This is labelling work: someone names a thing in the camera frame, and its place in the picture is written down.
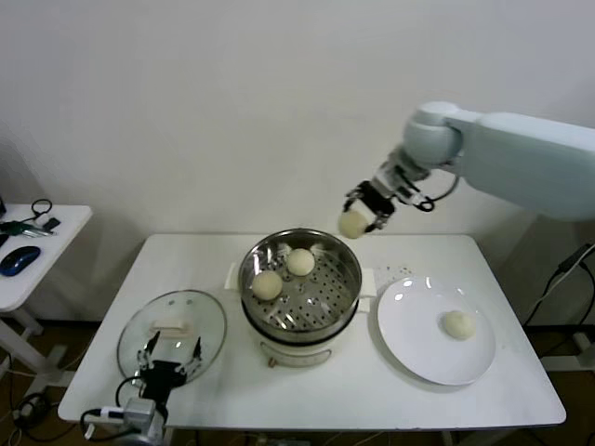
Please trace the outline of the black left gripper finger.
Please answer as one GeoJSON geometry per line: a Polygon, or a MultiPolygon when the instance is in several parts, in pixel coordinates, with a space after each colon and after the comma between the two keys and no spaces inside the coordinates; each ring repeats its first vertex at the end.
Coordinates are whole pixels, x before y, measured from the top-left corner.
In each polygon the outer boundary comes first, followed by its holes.
{"type": "Polygon", "coordinates": [[[141,370],[147,370],[152,367],[152,353],[158,342],[158,333],[155,333],[137,352],[137,362],[141,370]]]}
{"type": "Polygon", "coordinates": [[[202,366],[202,337],[199,336],[194,343],[192,354],[190,358],[177,367],[177,371],[181,374],[195,374],[202,366]]]}

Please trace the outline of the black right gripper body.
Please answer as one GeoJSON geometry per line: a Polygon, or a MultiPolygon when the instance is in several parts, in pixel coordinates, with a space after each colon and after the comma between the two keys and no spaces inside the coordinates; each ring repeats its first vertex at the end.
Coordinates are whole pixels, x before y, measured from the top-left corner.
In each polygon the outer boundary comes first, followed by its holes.
{"type": "Polygon", "coordinates": [[[384,197],[369,181],[356,187],[358,199],[375,215],[391,216],[395,212],[391,198],[384,197]]]}

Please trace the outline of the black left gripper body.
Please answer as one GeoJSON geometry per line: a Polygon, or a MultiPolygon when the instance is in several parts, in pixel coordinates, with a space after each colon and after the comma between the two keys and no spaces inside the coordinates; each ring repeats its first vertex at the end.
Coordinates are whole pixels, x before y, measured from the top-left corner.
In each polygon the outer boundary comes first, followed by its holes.
{"type": "Polygon", "coordinates": [[[141,369],[143,388],[140,396],[165,407],[171,391],[186,384],[186,375],[179,369],[180,366],[178,362],[155,361],[152,367],[141,369]]]}

